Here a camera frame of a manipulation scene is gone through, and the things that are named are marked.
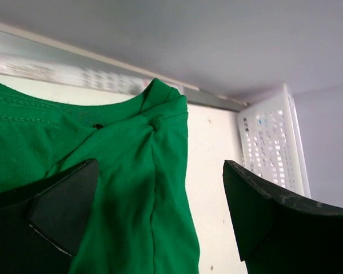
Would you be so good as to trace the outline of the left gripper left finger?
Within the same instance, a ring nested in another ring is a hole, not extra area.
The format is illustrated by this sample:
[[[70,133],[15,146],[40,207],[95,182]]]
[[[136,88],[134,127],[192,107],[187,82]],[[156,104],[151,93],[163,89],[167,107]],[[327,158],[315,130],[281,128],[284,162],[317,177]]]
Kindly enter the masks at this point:
[[[96,159],[0,194],[0,273],[68,273],[98,184]]]

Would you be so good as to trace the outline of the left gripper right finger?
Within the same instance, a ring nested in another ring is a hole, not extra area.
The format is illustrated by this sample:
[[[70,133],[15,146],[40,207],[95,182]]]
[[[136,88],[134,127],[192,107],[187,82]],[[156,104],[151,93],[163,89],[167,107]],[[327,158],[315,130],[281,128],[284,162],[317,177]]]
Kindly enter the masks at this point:
[[[249,273],[343,273],[343,208],[306,198],[227,160],[223,181]]]

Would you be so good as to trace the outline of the green t shirt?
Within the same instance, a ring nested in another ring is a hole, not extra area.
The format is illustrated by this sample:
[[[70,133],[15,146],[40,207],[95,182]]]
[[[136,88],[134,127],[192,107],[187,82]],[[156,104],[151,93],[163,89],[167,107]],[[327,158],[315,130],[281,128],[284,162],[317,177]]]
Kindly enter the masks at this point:
[[[100,106],[0,83],[0,194],[96,159],[98,184],[68,273],[197,273],[187,121],[185,96],[158,79],[130,100]]]

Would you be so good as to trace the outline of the white plastic basket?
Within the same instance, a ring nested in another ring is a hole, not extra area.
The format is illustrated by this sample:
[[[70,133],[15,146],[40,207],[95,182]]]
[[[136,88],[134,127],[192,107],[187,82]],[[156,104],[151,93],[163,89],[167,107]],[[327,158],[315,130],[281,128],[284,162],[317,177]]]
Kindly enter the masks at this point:
[[[237,124],[245,168],[310,198],[297,112],[288,85],[240,111]]]

